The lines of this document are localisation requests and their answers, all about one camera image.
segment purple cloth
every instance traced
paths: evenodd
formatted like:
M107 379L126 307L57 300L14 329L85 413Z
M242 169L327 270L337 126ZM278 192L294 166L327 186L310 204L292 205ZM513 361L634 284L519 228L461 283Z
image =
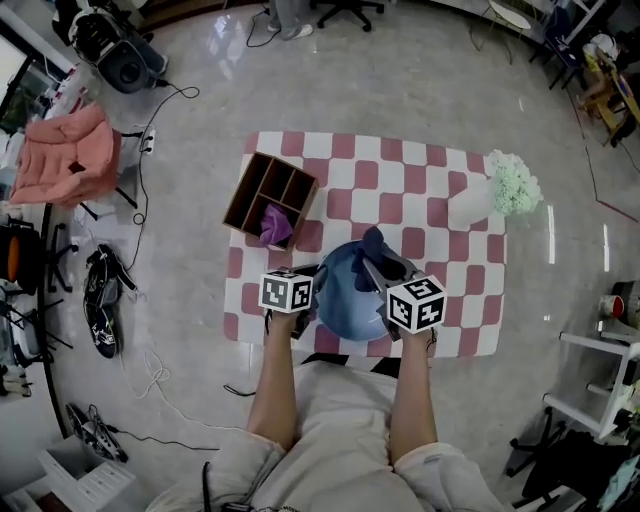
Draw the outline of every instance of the purple cloth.
M260 228L262 228L260 243L263 247L275 245L293 234L293 228L284 209L273 203L268 204L265 208Z

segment green flowers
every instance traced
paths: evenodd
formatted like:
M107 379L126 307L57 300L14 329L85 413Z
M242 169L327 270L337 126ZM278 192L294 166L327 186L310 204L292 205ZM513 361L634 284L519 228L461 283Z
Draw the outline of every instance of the green flowers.
M502 215L532 212L543 200L538 178L531 176L529 168L517 155L505 155L494 150L489 155L495 170L494 202Z

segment marble floor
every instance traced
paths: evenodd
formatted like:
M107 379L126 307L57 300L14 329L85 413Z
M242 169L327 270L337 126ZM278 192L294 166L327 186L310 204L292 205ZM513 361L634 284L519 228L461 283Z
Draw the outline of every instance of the marble floor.
M251 16L259 10L203 15L156 32L153 45L171 59L168 79L197 86L200 95L170 100L154 121L157 145L143 164L149 216L132 270L140 293L120 302L126 374L121 361L103 359L92 346L81 289L93 244L108 241L129 262L139 228L115 195L94 204L104 214L98 222L74 212L70 231L81 250L67 259L66 272L75 289L51 315L52 328L75 347L56 353L61 402L94 403L107 423L138 435L216 446L225 431L186 421L155 387L144 398L133 394L127 379L144 393L151 379L144 353L153 349L171 370L162 391L185 416L244 426L251 399L222 386L252 390L261 354L223 336L229 231L221 220L250 132L356 133L482 154L499 148L524 159L546 202L526 218L508 219L507 301L496 354L434 360L433 400L440 438L479 463L500 499L516 499L521 488L503 476L509 439L540 413L544 393L580 389L586 355L561 345L558 333L592 332L598 297L617 280L637 277L639 225L597 203L594 184L601 201L640 218L638 171L624 149L603 148L604 129L585 118L583 139L570 102L577 91L549 91L552 65L529 64L531 49L509 35L513 65L493 38L477 52L459 13L402 2L372 13L369 34L344 15L311 37L249 49ZM254 41L267 37L261 17ZM100 97L115 126L128 130L147 123L169 92L120 96L104 89ZM626 144L640 162L637 134ZM131 163L135 151L125 156ZM153 358L149 364L157 368ZM119 440L152 493L197 472L207 458Z

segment pink jacket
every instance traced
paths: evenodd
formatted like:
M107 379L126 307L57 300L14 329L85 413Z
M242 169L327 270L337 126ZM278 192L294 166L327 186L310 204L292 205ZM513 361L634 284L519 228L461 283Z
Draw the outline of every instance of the pink jacket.
M27 126L11 203L54 203L74 208L101 197L118 182L121 135L97 103L68 116ZM74 162L84 167L75 174Z

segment pink and white checkered mat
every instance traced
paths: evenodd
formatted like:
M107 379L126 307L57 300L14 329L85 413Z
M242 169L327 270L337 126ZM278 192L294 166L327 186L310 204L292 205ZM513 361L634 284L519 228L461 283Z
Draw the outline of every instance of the pink and white checkered mat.
M277 156L317 177L320 188L292 252L265 249L232 230L224 302L227 338L264 342L258 306L260 274L280 266L319 263L339 245L377 225L387 244L449 296L435 357L493 354L502 321L506 234L493 214L469 232L448 227L447 200L487 178L481 155L440 146L361 135L304 132L252 134L241 173L255 151ZM313 320L295 348L309 352L398 357L389 337L354 343Z

